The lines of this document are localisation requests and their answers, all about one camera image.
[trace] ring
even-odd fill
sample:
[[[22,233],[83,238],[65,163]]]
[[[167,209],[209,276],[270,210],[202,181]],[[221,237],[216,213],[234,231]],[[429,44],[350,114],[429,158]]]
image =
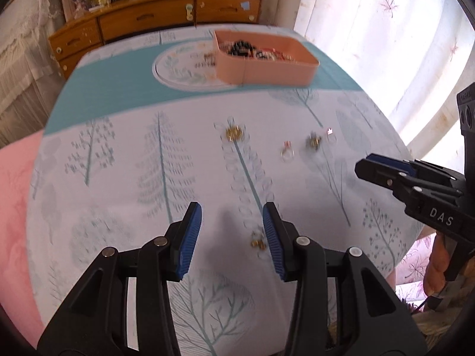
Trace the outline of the ring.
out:
[[[290,141],[284,142],[284,148],[280,152],[282,159],[284,162],[290,162],[292,159],[294,159],[294,149],[292,148],[292,144]]]

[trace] pink box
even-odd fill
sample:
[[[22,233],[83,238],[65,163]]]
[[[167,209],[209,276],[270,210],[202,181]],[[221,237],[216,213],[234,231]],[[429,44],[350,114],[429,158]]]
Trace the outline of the pink box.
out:
[[[259,60],[231,56],[219,49],[222,42],[244,40],[257,48],[274,48],[295,61]],[[308,87],[320,62],[300,41],[291,37],[253,32],[214,31],[216,76],[229,84],[265,84]]]

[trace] small metal part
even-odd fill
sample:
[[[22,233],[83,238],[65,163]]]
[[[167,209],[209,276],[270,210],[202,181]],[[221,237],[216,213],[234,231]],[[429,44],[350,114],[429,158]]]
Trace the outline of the small metal part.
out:
[[[166,237],[157,237],[153,240],[153,244],[155,246],[165,246],[168,244],[168,240]]]
[[[307,246],[310,244],[310,239],[308,237],[305,237],[304,235],[301,235],[300,237],[297,237],[295,239],[295,242],[299,244],[300,246]]]
[[[102,252],[101,252],[101,254],[104,257],[112,257],[114,255],[114,253],[115,253],[115,249],[111,248],[111,247],[104,248],[104,249],[102,249]]]
[[[264,243],[262,239],[260,240],[252,240],[251,241],[251,246],[253,248],[258,247],[260,250],[265,250],[267,248],[267,245]]]
[[[230,126],[226,129],[226,139],[230,142],[236,142],[241,140],[244,136],[244,132],[238,126]]]
[[[284,148],[280,151],[280,154],[284,162],[290,162],[294,159],[295,153],[290,141],[284,142]]]
[[[317,151],[320,147],[321,140],[322,140],[321,136],[318,136],[316,133],[312,132],[310,134],[310,137],[308,138],[308,145]]]
[[[361,255],[363,254],[363,250],[356,246],[351,247],[349,252],[353,257],[361,257]]]

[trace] gold jewelry piece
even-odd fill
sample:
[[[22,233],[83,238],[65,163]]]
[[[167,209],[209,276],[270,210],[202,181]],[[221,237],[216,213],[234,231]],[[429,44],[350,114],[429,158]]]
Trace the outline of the gold jewelry piece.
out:
[[[244,136],[244,133],[242,132],[241,128],[239,128],[238,126],[230,126],[229,128],[226,129],[226,139],[229,140],[230,142],[241,140],[243,136]]]
[[[262,240],[253,240],[251,242],[251,246],[253,248],[258,247],[260,250],[265,250],[265,248],[267,247],[267,246],[265,246],[265,243]]]
[[[308,138],[308,145],[315,150],[318,150],[320,147],[320,141],[322,140],[321,136],[317,136],[316,133],[312,132]]]
[[[284,162],[290,162],[292,159],[294,159],[294,149],[292,148],[292,144],[290,141],[284,142],[284,148],[280,152],[282,159]]]

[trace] bed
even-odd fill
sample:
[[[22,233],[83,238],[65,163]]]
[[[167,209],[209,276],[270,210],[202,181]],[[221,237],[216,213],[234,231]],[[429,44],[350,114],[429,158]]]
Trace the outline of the bed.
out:
[[[219,81],[214,66],[202,60],[218,27],[300,40],[321,63],[312,85],[236,87]],[[231,143],[226,129],[234,125],[244,137]],[[306,146],[312,131],[324,136],[318,151]],[[280,153],[287,140],[295,153],[290,162]],[[263,203],[274,201],[284,219],[325,247],[361,247],[385,277],[408,258],[419,236],[421,224],[404,215],[390,192],[354,175],[354,163],[369,152],[410,158],[361,88],[292,31],[199,26],[101,47],[71,75],[44,133],[0,151],[0,180],[11,190],[0,199],[6,227],[0,231],[0,302],[36,345],[103,247],[140,247],[198,200],[203,223],[191,270],[181,289],[170,285],[182,353],[278,352],[295,286],[282,284],[273,271],[262,234]],[[180,301],[183,293],[195,301],[205,290],[221,294],[211,307],[196,307],[206,317],[200,323]],[[215,334],[209,322],[214,311],[229,319],[229,333]],[[334,320],[331,284],[329,313]],[[132,347],[134,320],[131,309]],[[192,340],[196,330],[203,332],[201,340],[212,340]]]

